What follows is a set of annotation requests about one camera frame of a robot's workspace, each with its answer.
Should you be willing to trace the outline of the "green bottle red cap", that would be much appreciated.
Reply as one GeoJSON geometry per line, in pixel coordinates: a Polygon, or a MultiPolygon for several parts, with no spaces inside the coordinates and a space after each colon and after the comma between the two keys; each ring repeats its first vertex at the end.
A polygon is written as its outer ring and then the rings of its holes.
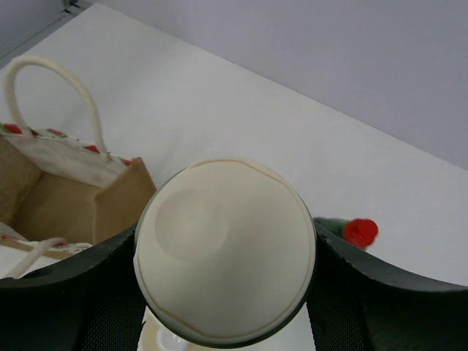
{"type": "Polygon", "coordinates": [[[347,243],[366,251],[379,234],[377,224],[371,219],[339,219],[316,217],[315,222],[347,243]]]}

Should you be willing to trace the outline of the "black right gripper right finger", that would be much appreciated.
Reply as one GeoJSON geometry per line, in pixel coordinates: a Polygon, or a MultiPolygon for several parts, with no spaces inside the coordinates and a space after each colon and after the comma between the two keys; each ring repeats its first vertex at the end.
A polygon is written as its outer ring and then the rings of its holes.
{"type": "Polygon", "coordinates": [[[467,287],[398,268],[316,218],[306,300],[316,350],[466,350],[467,287]]]}

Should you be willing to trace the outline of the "burlap canvas bag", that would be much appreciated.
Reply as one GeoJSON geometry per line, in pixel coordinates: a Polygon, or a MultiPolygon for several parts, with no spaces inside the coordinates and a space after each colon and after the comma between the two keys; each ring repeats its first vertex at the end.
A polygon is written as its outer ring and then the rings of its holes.
{"type": "Polygon", "coordinates": [[[142,159],[108,151],[91,93],[55,62],[28,55],[11,60],[4,98],[12,120],[1,125],[1,276],[19,279],[127,229],[156,187],[142,159]],[[15,79],[28,66],[55,72],[82,96],[93,143],[32,129],[23,120],[15,79]]]}

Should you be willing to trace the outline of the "white-capped pale green bottle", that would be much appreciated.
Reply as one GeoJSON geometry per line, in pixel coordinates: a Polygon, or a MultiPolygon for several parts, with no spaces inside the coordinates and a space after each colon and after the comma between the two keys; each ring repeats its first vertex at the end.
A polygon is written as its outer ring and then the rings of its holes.
{"type": "Polygon", "coordinates": [[[314,278],[317,231],[277,172],[210,159],[173,175],[135,231],[133,265],[148,308],[193,344],[261,342],[301,310],[314,278]]]}

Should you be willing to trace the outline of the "cream pump lotion bottle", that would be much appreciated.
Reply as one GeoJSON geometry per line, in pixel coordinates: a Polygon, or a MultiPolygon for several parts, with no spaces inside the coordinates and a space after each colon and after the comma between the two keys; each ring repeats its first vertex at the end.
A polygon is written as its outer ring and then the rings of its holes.
{"type": "Polygon", "coordinates": [[[166,329],[146,307],[137,351],[202,351],[210,348],[192,344],[166,329]]]}

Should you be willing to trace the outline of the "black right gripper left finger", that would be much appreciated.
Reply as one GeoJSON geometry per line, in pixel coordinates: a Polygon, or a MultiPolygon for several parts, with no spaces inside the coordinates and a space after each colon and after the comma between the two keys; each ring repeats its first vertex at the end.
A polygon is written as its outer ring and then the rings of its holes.
{"type": "Polygon", "coordinates": [[[1,280],[2,350],[136,350],[146,302],[135,226],[23,278],[1,280]]]}

